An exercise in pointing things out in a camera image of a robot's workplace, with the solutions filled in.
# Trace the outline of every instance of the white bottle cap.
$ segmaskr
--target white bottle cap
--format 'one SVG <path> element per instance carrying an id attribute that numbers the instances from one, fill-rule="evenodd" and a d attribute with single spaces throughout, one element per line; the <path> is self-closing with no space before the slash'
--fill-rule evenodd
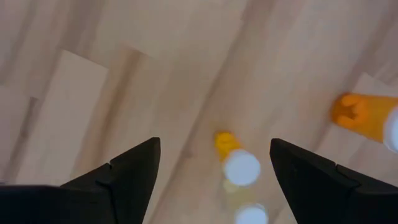
<path id="1" fill-rule="evenodd" d="M 398 152 L 398 107 L 394 108 L 384 123 L 384 144 L 393 152 Z"/>
<path id="2" fill-rule="evenodd" d="M 258 179 L 261 173 L 260 162 L 245 150 L 234 150 L 224 162 L 226 178 L 238 186 L 248 186 Z"/>
<path id="3" fill-rule="evenodd" d="M 267 224 L 268 214 L 261 205 L 239 209 L 235 214 L 235 224 Z"/>

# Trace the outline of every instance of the light wood plank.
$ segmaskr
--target light wood plank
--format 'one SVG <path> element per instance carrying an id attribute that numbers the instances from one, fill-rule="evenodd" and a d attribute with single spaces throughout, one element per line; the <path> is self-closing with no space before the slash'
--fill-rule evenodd
<path id="1" fill-rule="evenodd" d="M 19 91 L 0 86 L 0 182 L 5 181 L 5 173 L 27 115 L 29 99 Z"/>
<path id="2" fill-rule="evenodd" d="M 1 67 L 5 85 L 42 98 L 59 53 L 58 45 L 67 29 L 70 1 L 35 0 L 29 4 L 18 40 Z"/>
<path id="3" fill-rule="evenodd" d="M 69 1 L 71 2 L 71 9 L 67 30 L 62 38 L 62 48 L 90 59 L 90 50 L 96 38 L 97 26 L 103 16 L 103 9 L 107 0 Z"/>
<path id="4" fill-rule="evenodd" d="M 373 55 L 373 61 L 368 65 L 369 74 L 377 75 L 376 78 L 390 85 L 398 84 L 398 18 L 395 18 L 391 29 L 379 48 Z"/>
<path id="5" fill-rule="evenodd" d="M 98 23 L 90 60 L 108 66 L 111 53 L 124 43 L 152 57 L 173 52 L 198 0 L 107 1 Z"/>
<path id="6" fill-rule="evenodd" d="M 12 152 L 9 165 L 6 167 L 6 171 L 4 173 L 4 180 L 7 183 L 10 184 L 15 183 L 17 171 L 19 165 L 21 164 L 24 149 L 27 140 L 29 139 L 29 136 L 32 133 L 33 127 L 35 126 L 35 122 L 37 121 L 37 116 L 40 111 L 41 103 L 42 102 L 40 100 L 37 100 L 35 98 L 30 98 L 29 107 L 27 109 L 26 117 L 24 118 L 21 127 L 19 138 Z"/>
<path id="7" fill-rule="evenodd" d="M 102 165 L 104 143 L 111 129 L 113 119 L 118 114 L 122 99 L 125 97 L 128 84 L 140 61 L 145 58 L 142 53 L 120 46 L 114 59 L 101 95 L 90 118 L 90 124 L 75 164 L 73 176 L 83 175 Z"/>
<path id="8" fill-rule="evenodd" d="M 63 51 L 27 142 L 17 184 L 70 180 L 107 69 Z"/>
<path id="9" fill-rule="evenodd" d="M 0 71 L 4 71 L 6 63 L 9 63 L 18 40 L 24 38 L 23 30 L 30 22 L 33 3 L 31 0 L 0 2 Z M 5 78 L 4 72 L 1 72 L 0 82 Z"/>

